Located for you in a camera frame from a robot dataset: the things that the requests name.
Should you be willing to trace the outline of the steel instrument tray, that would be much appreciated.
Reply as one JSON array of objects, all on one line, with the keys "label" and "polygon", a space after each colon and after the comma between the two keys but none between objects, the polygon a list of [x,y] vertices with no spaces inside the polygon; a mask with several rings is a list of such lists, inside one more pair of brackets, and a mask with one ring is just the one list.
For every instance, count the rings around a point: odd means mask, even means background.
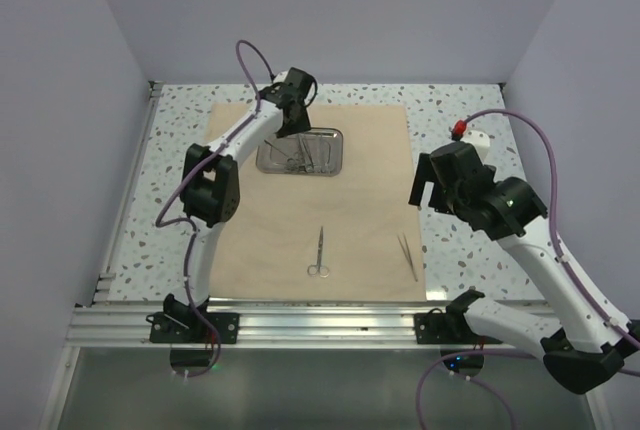
[{"label": "steel instrument tray", "polygon": [[266,168],[266,146],[263,143],[258,147],[256,154],[256,167],[265,174],[277,175],[302,175],[333,177],[337,176],[342,169],[344,136],[341,131],[335,128],[315,127],[305,134],[309,140],[311,150],[316,158],[315,173],[276,173]]}]

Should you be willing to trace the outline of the steel pointed tweezers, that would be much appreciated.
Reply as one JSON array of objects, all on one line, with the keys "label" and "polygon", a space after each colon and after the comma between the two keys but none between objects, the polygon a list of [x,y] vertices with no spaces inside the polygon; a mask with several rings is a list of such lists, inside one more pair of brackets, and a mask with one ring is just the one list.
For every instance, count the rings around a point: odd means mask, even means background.
[{"label": "steel pointed tweezers", "polygon": [[298,136],[299,145],[301,148],[301,153],[303,156],[303,160],[305,163],[305,171],[307,173],[315,173],[316,172],[316,158],[313,155],[311,150],[311,146],[309,144],[309,140],[305,134],[300,134]]}]

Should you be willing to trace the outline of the steel ring-handled forceps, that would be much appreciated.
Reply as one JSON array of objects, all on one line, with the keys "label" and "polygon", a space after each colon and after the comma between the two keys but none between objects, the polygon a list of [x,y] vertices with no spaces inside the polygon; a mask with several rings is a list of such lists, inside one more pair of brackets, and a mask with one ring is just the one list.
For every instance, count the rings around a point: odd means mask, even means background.
[{"label": "steel ring-handled forceps", "polygon": [[276,173],[311,173],[313,161],[301,136],[265,140],[266,168]]}]

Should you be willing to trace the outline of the steel scalpel handle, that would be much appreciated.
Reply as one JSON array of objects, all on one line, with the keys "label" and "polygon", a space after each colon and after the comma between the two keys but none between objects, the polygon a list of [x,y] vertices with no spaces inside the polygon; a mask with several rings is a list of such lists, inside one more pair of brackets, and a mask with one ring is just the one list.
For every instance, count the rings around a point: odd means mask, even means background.
[{"label": "steel scalpel handle", "polygon": [[409,244],[408,244],[408,239],[406,238],[405,234],[402,234],[402,235],[398,234],[397,235],[397,239],[398,239],[399,245],[401,247],[401,250],[403,252],[404,258],[405,258],[405,260],[406,260],[406,262],[408,264],[408,267],[410,269],[412,278],[413,278],[413,280],[415,282],[418,282],[419,279],[418,279],[418,275],[417,275],[417,271],[416,271],[416,268],[415,268],[415,264],[413,262],[413,258],[412,258],[412,255],[411,255],[410,247],[409,247]]}]

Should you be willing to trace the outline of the steel ring-handled scissors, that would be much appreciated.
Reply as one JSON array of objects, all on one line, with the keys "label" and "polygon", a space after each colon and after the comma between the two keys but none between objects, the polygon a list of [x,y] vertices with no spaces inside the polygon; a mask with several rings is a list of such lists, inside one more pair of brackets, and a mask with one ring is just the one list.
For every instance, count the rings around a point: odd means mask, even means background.
[{"label": "steel ring-handled scissors", "polygon": [[330,274],[330,269],[323,263],[324,255],[324,227],[321,226],[319,230],[316,259],[315,262],[307,267],[307,275],[310,277],[327,278]]}]

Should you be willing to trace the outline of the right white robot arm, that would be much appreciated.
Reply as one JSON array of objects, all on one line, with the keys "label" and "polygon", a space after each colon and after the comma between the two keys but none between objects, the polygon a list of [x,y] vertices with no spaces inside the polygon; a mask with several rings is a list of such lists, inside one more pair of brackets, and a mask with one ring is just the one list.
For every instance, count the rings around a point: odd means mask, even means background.
[{"label": "right white robot arm", "polygon": [[420,155],[410,204],[420,204],[426,184],[433,186],[429,207],[497,243],[554,315],[537,317],[468,289],[442,311],[415,315],[418,343],[472,344],[482,338],[506,343],[541,361],[562,387],[578,395],[623,369],[638,350],[638,321],[617,309],[580,265],[566,271],[571,255],[554,247],[549,212],[527,182],[496,180],[494,167],[481,161],[476,148],[458,141]]}]

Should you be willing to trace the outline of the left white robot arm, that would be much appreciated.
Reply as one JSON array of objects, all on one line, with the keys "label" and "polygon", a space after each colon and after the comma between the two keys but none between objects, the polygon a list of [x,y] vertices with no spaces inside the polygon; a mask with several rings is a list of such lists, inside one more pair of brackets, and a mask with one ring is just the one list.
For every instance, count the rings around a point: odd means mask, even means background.
[{"label": "left white robot arm", "polygon": [[153,343],[229,343],[219,335],[231,317],[207,312],[211,268],[225,224],[239,208],[242,164],[270,137],[283,138],[311,129],[308,106],[317,94],[316,79],[290,68],[257,92],[256,105],[225,133],[185,154],[182,181],[167,200],[183,205],[182,217],[167,220],[168,208],[156,218],[158,228],[177,223],[193,233],[184,257],[181,286],[168,294],[160,312],[147,317]]}]

